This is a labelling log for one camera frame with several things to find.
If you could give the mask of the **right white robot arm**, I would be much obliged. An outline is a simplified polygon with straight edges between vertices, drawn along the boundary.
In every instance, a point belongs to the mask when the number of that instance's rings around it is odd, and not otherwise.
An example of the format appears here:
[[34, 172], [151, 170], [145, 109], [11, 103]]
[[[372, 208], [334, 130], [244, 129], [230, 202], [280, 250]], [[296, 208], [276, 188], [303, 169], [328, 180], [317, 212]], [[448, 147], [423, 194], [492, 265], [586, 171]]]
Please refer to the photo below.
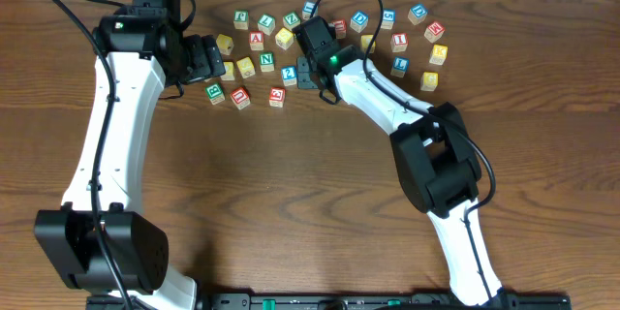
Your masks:
[[481, 233], [478, 183], [488, 160], [469, 138], [455, 106], [434, 107], [402, 90], [356, 46], [341, 47], [335, 29], [315, 16], [294, 30], [310, 69], [339, 101], [363, 111], [388, 136], [398, 180], [427, 215], [449, 267], [449, 286], [466, 306], [490, 304], [502, 284]]

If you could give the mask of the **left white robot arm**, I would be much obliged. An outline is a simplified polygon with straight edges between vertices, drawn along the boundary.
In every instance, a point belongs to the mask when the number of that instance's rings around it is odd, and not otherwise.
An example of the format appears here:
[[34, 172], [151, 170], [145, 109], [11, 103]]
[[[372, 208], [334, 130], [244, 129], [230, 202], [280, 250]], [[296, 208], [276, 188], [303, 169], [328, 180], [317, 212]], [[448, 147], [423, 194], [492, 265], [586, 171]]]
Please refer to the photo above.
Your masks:
[[169, 261], [166, 234], [142, 214], [142, 170], [163, 91], [225, 72], [212, 36], [188, 35], [182, 0], [132, 0], [85, 31], [96, 92], [77, 170], [34, 235], [63, 283], [91, 309], [203, 309], [198, 283]]

